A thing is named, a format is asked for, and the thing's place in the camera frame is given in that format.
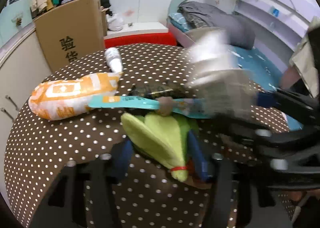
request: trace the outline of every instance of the polka dot tablecloth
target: polka dot tablecloth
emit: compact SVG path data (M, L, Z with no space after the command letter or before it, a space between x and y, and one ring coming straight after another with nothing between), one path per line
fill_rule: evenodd
M185 49L155 44L119 46L124 73L118 95L125 96L133 84L166 81L184 85L192 72ZM65 66L44 81L77 79L109 71L104 51L93 53ZM252 88L261 87L248 83ZM187 88L188 97L196 97ZM252 117L274 131L288 131L284 115L278 110L252 106ZM68 160L88 162L110 152L113 144L126 138L120 116L123 109L96 109L76 117L49 121L33 114L24 104L18 114L5 152L5 182L13 213L28 227L37 206L52 181ZM211 121L199 120L201 142L214 146L235 162L256 160L252 149L227 147L218 134L211 133ZM236 187L231 199L229 227L235 225ZM113 186L116 207L124 228L200 227L208 202L208 190L201 190L171 178L168 170L152 159L134 154L126 178ZM87 226L94 227L90 216L90 182L86 183Z

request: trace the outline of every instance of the red band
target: red band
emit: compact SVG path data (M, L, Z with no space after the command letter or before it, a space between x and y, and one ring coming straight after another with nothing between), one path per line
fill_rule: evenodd
M171 171L177 171L177 170L187 170L187 167L173 167L172 169L170 169Z

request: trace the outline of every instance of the orange and white package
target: orange and white package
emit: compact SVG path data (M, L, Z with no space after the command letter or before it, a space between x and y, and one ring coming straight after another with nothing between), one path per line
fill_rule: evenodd
M59 120L91 110L94 95L114 96L119 73L95 73L78 80L57 80L39 84L29 98L31 111L41 118Z

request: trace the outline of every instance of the plastic bottle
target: plastic bottle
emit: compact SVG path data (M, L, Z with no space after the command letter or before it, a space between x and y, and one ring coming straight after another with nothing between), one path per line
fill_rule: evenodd
M112 72L121 73L123 71L121 56L117 48L107 49L104 56Z

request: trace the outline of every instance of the gray blanket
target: gray blanket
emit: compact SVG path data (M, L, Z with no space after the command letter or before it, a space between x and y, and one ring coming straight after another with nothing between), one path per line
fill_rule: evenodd
M200 2L186 2L179 6L179 12L195 28L204 26L219 27L226 30L229 44L247 50L252 49L255 33L244 18L226 14L217 7Z

